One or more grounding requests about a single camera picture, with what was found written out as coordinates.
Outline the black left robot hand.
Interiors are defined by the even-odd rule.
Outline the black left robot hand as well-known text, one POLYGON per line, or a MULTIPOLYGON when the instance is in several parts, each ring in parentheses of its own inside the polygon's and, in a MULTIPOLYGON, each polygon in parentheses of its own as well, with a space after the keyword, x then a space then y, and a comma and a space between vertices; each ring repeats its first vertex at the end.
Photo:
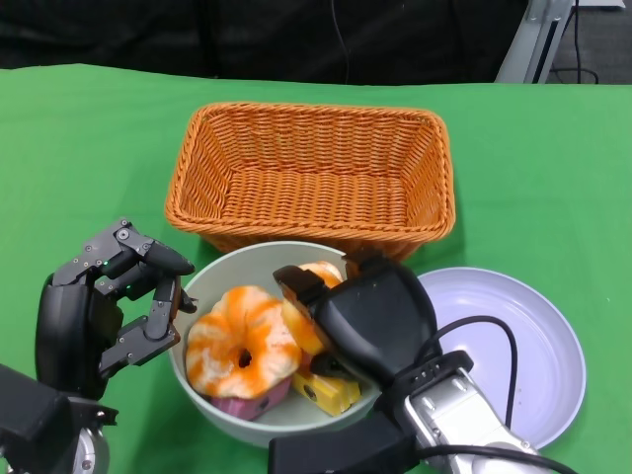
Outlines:
POLYGON ((99 400, 108 381, 180 340, 174 320, 196 302, 182 287, 194 265, 120 219, 83 245, 42 289, 36 330, 39 382, 99 400))

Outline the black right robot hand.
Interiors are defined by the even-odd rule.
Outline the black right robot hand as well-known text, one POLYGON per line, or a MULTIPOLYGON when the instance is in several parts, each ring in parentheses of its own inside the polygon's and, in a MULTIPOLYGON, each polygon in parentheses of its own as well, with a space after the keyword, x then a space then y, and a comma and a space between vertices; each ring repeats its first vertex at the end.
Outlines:
POLYGON ((347 277, 335 287, 296 266, 274 273, 283 295, 340 364, 391 397, 472 369, 466 352, 440 348, 435 309, 410 269, 374 249, 343 259, 347 277))

